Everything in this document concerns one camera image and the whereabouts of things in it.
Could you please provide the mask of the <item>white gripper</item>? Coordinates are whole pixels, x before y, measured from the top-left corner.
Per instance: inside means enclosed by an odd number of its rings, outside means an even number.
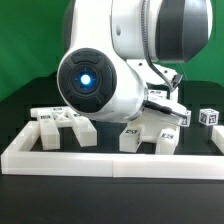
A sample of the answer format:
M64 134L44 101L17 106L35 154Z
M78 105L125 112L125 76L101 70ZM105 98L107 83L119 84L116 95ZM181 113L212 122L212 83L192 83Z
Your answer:
M143 114L173 125L179 125L185 117L187 108L178 103L179 88L171 92L165 81L154 72L145 60L134 60L133 69L146 82L148 87L147 100Z

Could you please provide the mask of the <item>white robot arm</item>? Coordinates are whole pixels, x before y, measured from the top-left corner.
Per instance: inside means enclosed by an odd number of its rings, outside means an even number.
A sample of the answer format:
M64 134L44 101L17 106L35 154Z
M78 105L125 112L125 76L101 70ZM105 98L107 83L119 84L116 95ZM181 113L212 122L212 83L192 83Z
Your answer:
M151 94L148 74L128 63L139 59L174 92L182 76L167 77L156 61L186 63L208 43L210 0L70 0L57 85L77 113L127 123L140 115L187 126L190 112Z

